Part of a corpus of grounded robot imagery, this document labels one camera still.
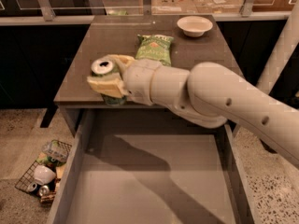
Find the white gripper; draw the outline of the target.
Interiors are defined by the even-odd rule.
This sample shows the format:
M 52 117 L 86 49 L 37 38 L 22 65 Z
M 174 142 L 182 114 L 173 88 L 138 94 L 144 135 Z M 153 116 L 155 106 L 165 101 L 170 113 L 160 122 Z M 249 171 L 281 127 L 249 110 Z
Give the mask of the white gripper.
M 87 77 L 90 87 L 101 94 L 122 98 L 128 92 L 129 98 L 142 105 L 153 105 L 150 86 L 155 71 L 162 66 L 160 62 L 120 54 L 109 54 L 108 58 L 116 64 L 119 73 L 103 77 Z

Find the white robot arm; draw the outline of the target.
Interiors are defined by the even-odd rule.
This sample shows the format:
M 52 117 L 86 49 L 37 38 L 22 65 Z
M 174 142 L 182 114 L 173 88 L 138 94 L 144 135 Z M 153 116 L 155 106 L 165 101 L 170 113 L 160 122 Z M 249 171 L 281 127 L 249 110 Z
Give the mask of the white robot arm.
M 231 120 L 250 130 L 291 164 L 299 165 L 299 112 L 213 62 L 173 66 L 174 37 L 145 35 L 136 56 L 107 54 L 91 63 L 91 89 L 113 99 L 159 105 L 199 126 Z

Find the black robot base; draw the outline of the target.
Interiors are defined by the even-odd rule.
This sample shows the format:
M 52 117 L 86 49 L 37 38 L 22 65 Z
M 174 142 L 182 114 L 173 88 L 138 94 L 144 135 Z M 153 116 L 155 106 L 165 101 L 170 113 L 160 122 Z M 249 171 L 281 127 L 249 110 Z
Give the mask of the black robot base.
M 263 140 L 260 139 L 260 141 L 261 141 L 261 143 L 263 145 L 263 148 L 266 151 L 268 151 L 269 153 L 272 153 L 272 154 L 276 154 L 276 151 L 273 148 L 271 148 L 270 146 L 268 146 Z

